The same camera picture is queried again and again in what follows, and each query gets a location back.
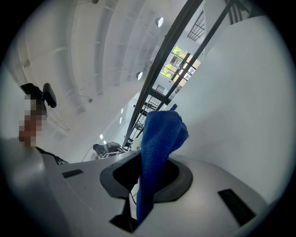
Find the round ceiling light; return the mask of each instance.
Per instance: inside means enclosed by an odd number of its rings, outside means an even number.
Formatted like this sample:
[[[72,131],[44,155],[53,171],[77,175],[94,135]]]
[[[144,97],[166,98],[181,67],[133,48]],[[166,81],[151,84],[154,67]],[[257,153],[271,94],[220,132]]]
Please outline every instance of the round ceiling light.
[[[162,23],[163,23],[163,17],[159,17],[159,18],[157,18],[156,21],[155,21],[155,23],[156,23],[156,25],[157,25],[158,27],[161,27],[161,25],[162,25]]]
[[[138,72],[136,76],[138,80],[141,79],[141,77],[143,76],[143,72]]]

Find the cable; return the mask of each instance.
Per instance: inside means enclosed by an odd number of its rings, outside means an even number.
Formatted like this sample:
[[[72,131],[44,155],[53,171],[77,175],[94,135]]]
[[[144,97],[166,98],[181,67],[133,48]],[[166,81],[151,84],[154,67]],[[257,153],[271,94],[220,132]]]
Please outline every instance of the cable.
[[[133,195],[131,194],[131,192],[130,192],[130,195],[131,195],[131,198],[132,198],[132,199],[133,199],[133,201],[134,201],[134,204],[135,204],[135,205],[137,205],[137,204],[136,204],[136,202],[135,202],[135,200],[134,200],[134,197],[133,197]]]

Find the pixelated area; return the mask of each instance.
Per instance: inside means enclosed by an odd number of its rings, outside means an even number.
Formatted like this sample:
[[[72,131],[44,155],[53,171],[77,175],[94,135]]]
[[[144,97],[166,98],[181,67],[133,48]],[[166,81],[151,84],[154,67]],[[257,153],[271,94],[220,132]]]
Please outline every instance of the pixelated area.
[[[44,102],[27,95],[24,118],[19,121],[19,140],[28,147],[36,145],[36,137],[41,137],[46,120],[47,112]]]

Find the blue cloth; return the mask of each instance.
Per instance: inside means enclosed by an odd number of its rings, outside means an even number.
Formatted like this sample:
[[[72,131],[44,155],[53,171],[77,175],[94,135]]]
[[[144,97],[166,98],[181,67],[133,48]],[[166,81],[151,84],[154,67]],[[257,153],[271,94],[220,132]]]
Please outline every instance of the blue cloth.
[[[142,139],[142,172],[137,194],[137,222],[140,224],[153,208],[153,197],[161,182],[168,156],[188,138],[186,125],[174,110],[147,114]]]

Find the ceiling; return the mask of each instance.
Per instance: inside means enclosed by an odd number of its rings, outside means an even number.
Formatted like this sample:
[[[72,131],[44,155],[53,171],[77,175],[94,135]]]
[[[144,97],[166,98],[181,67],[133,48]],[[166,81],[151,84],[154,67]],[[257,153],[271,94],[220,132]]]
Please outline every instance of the ceiling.
[[[39,145],[79,162],[141,90],[155,49],[181,7],[171,0],[55,0],[40,6],[6,59],[19,85],[42,88],[49,82],[55,92],[58,105],[49,108]],[[160,28],[158,17],[164,17]],[[140,81],[139,71],[144,72]]]

